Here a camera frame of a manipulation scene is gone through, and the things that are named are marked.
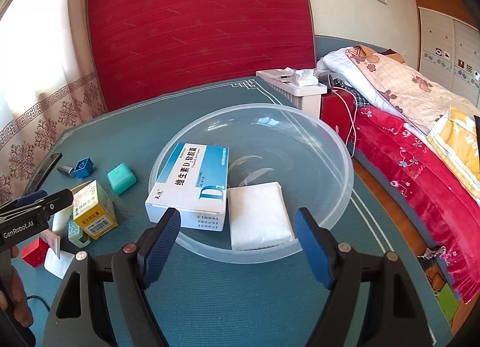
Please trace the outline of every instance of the white quilt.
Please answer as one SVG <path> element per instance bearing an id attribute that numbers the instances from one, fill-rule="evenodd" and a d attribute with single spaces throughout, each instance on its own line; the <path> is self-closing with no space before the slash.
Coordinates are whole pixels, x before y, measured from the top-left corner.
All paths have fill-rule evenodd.
<path id="1" fill-rule="evenodd" d="M 368 100 L 376 108 L 394 115 L 395 117 L 402 118 L 405 122 L 410 122 L 404 115 L 399 113 L 395 107 L 393 107 L 389 101 L 387 101 L 378 92 L 374 86 L 363 75 L 362 71 L 347 57 L 345 51 L 350 48 L 342 48 L 337 51 L 328 53 L 325 57 L 317 63 L 317 68 L 325 70 L 330 69 L 333 72 L 341 74 L 354 89 L 361 93 L 366 100 Z"/>

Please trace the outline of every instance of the sheer curtain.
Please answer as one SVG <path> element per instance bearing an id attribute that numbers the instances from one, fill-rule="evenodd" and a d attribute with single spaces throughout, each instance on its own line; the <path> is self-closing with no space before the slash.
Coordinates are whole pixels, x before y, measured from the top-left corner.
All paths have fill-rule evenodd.
<path id="1" fill-rule="evenodd" d="M 0 20 L 0 204 L 65 129 L 104 112 L 86 0 L 13 0 Z"/>

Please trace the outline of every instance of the human hand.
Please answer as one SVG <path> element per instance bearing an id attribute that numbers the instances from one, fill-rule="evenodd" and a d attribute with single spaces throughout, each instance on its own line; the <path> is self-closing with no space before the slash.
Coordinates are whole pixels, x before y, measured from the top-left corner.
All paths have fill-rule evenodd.
<path id="1" fill-rule="evenodd" d="M 16 246 L 11 248 L 11 257 L 16 258 L 19 254 L 19 250 Z M 33 324 L 32 311 L 27 304 L 27 294 L 23 288 L 22 280 L 18 275 L 17 270 L 12 266 L 11 276 L 11 292 L 13 295 L 15 308 L 13 309 L 13 316 L 23 327 L 28 328 Z M 8 302 L 2 291 L 0 291 L 0 308 L 7 310 Z"/>

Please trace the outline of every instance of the metal bolt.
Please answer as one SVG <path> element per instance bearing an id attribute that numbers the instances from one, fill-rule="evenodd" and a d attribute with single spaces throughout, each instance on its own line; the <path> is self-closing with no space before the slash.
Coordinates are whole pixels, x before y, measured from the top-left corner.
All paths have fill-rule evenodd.
<path id="1" fill-rule="evenodd" d="M 352 250 L 352 246 L 349 243 L 340 243 L 338 244 L 338 249 L 340 252 L 348 253 Z"/>
<path id="2" fill-rule="evenodd" d="M 86 258 L 87 258 L 87 253 L 85 251 L 77 252 L 77 254 L 75 255 L 75 259 L 78 261 L 82 261 Z"/>
<path id="3" fill-rule="evenodd" d="M 398 260 L 398 255 L 395 252 L 388 251 L 387 252 L 387 259 L 390 261 L 397 261 Z"/>
<path id="4" fill-rule="evenodd" d="M 136 249 L 137 249 L 137 246 L 134 243 L 128 243 L 123 246 L 124 253 L 132 253 L 132 252 L 135 252 Z"/>

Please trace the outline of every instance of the plastic bowl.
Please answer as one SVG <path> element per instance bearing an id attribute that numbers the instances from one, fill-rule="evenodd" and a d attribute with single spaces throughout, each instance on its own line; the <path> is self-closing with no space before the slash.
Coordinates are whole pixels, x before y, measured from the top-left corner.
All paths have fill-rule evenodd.
<path id="1" fill-rule="evenodd" d="M 279 182 L 292 226 L 296 210 L 307 207 L 319 226 L 331 229 L 349 203 L 353 167 L 347 148 L 327 124 L 295 108 L 244 104 L 192 122 L 157 157 L 149 190 L 179 142 L 230 148 L 229 187 Z M 182 228 L 177 243 L 227 263 L 274 261 L 302 250 L 295 239 L 270 248 L 234 251 L 228 215 L 222 232 Z"/>

